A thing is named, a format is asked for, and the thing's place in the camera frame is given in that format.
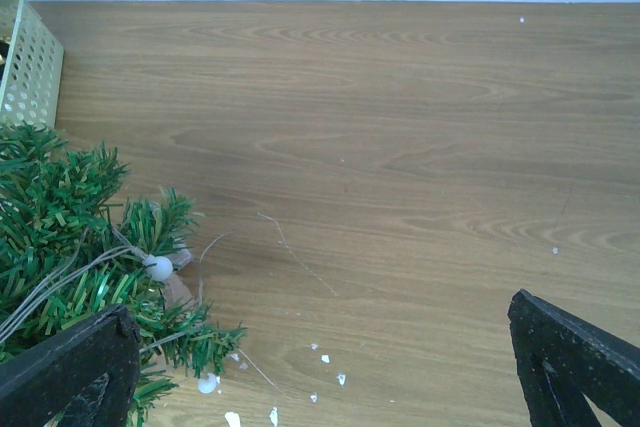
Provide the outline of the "small green christmas tree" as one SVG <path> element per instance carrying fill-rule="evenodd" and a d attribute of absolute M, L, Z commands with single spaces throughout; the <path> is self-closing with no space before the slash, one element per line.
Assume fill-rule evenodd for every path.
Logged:
<path fill-rule="evenodd" d="M 114 197 L 127 168 L 116 150 L 71 149 L 60 134 L 28 123 L 1 127 L 1 324 L 46 276 L 75 261 L 72 274 L 104 252 L 131 244 L 154 256 L 177 255 L 195 226 L 188 197 L 168 189 L 159 201 L 121 204 Z M 1 343 L 1 365 L 48 338 L 112 305 L 124 305 L 137 323 L 140 349 L 172 334 L 187 335 L 140 354 L 140 376 L 124 426 L 141 426 L 155 401 L 175 382 L 168 368 L 184 368 L 214 381 L 244 336 L 243 327 L 224 328 L 210 320 L 209 305 L 168 282 L 149 278 L 141 260 L 124 253 L 99 263 L 49 295 Z"/>

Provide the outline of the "white ball string lights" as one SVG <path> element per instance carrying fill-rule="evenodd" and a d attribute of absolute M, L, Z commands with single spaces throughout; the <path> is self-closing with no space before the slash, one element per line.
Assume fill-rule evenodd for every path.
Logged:
<path fill-rule="evenodd" d="M 273 217 L 267 216 L 263 213 L 257 213 L 257 215 L 267 221 L 273 222 L 277 228 L 277 231 L 279 233 L 280 236 L 280 241 L 279 244 L 282 244 L 284 246 L 284 248 L 286 248 L 286 250 L 289 252 L 289 254 L 291 254 L 291 256 L 294 258 L 294 260 L 296 262 L 298 262 L 302 267 L 306 268 L 306 265 L 304 263 L 301 263 L 300 260 L 296 257 L 296 255 L 294 254 L 293 250 L 291 249 L 291 247 L 289 246 L 287 239 L 284 235 L 284 232 L 281 228 L 280 223 L 278 222 L 278 220 L 276 220 Z M 107 260 L 111 260 L 119 255 L 123 255 L 124 253 L 132 253 L 133 255 L 135 255 L 137 258 L 139 258 L 141 260 L 142 265 L 145 267 L 145 271 L 148 274 L 149 278 L 153 281 L 156 282 L 163 282 L 166 283 L 168 282 L 171 278 L 176 277 L 175 275 L 175 270 L 174 270 L 174 264 L 172 262 L 172 260 L 167 257 L 167 256 L 154 256 L 151 254 L 146 253 L 145 251 L 143 251 L 142 249 L 134 246 L 133 244 L 131 244 L 131 242 L 124 237 L 121 232 L 116 228 L 116 227 L 112 227 L 112 232 L 115 235 L 115 237 L 117 239 L 120 240 L 120 242 L 123 244 L 122 246 L 118 246 L 118 247 L 114 247 L 112 249 L 109 249 L 108 251 L 104 252 L 103 254 L 101 254 L 99 257 L 97 257 L 95 260 L 91 261 L 89 264 L 83 266 L 82 268 L 78 269 L 77 271 L 73 272 L 72 274 L 68 274 L 66 277 L 60 278 L 58 281 L 54 282 L 53 284 L 51 284 L 50 287 L 47 287 L 48 283 L 50 281 L 52 281 L 54 278 L 62 275 L 62 273 L 67 269 L 67 267 L 69 267 L 77 258 L 77 252 L 74 253 L 72 255 L 71 258 L 69 258 L 69 260 L 67 261 L 67 263 L 63 264 L 61 267 L 57 268 L 56 270 L 54 270 L 51 274 L 49 274 L 48 276 L 45 277 L 45 279 L 38 284 L 33 291 L 31 292 L 31 294 L 29 294 L 29 296 L 27 297 L 27 299 L 19 305 L 19 307 L 16 308 L 16 310 L 8 317 L 8 319 L 6 321 L 4 321 L 1 324 L 1 343 L 5 342 L 6 340 L 8 340 L 8 338 L 17 330 L 17 328 L 19 327 L 19 325 L 21 325 L 24 321 L 24 319 L 30 315 L 31 312 L 33 312 L 33 310 L 35 310 L 35 308 L 37 308 L 42 301 L 46 300 L 46 298 L 51 295 L 53 292 L 55 292 L 56 290 L 58 290 L 60 287 L 68 284 L 69 282 L 71 282 L 72 280 L 75 280 L 75 278 L 77 278 L 78 276 L 82 275 L 84 272 L 86 272 L 87 270 L 91 269 L 92 267 L 94 267 L 95 265 L 105 262 Z M 205 250 L 202 252 L 202 254 L 199 257 L 198 260 L 198 265 L 199 265 L 199 269 L 201 267 L 201 262 L 204 259 L 204 256 L 207 254 L 207 252 L 221 239 L 223 239 L 224 237 L 230 235 L 232 232 L 226 232 L 224 234 L 219 235 L 218 237 L 216 237 L 213 241 L 211 241 L 209 243 L 209 245 L 205 248 Z M 172 334 L 169 335 L 165 338 L 162 338 L 160 340 L 154 341 L 153 343 L 149 344 L 146 347 L 142 347 L 140 349 L 140 354 L 142 353 L 146 353 L 147 351 L 152 351 L 154 350 L 156 347 L 160 347 L 168 342 L 171 342 L 173 340 L 176 340 L 182 336 L 187 335 L 187 332 L 182 332 L 182 333 L 177 333 L 177 334 Z M 249 363 L 256 369 L 256 371 L 271 385 L 273 386 L 278 392 L 280 392 L 282 395 L 285 395 L 284 392 L 277 386 L 277 384 L 275 384 L 262 370 L 260 370 L 260 368 L 253 362 L 253 360 L 244 352 L 241 351 L 241 349 L 239 349 L 239 351 L 241 352 L 241 354 L 246 358 L 247 361 L 249 361 Z"/>

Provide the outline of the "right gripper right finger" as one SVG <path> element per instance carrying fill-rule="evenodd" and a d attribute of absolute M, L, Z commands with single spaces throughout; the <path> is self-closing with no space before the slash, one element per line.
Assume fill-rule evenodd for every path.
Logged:
<path fill-rule="evenodd" d="M 639 348 L 522 289 L 508 310 L 517 375 L 533 426 L 598 426 L 595 404 L 639 424 Z"/>

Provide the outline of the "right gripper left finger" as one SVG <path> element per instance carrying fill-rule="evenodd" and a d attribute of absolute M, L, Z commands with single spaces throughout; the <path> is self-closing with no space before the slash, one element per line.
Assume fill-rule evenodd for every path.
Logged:
<path fill-rule="evenodd" d="M 140 376 L 137 323 L 109 306 L 1 365 L 1 424 L 124 426 Z"/>

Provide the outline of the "pale green perforated basket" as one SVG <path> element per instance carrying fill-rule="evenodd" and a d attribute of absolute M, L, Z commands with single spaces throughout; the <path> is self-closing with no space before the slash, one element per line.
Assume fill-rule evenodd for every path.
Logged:
<path fill-rule="evenodd" d="M 1 0 L 1 121 L 55 126 L 64 48 L 27 0 Z"/>

